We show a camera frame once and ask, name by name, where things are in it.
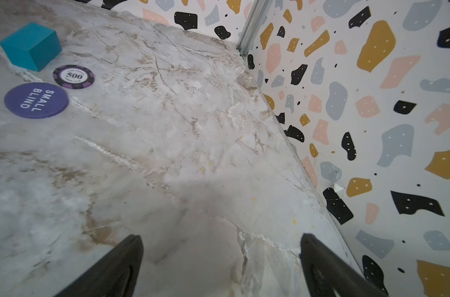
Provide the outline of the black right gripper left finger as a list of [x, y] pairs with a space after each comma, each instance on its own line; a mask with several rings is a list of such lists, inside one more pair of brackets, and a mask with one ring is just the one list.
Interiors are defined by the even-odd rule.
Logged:
[[131, 297], [144, 254], [139, 235], [129, 235], [57, 297]]

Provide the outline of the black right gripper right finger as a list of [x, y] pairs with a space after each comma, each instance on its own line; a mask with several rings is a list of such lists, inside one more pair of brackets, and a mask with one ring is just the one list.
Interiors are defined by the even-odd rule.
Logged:
[[312, 297], [384, 297], [313, 234], [300, 240], [300, 261]]

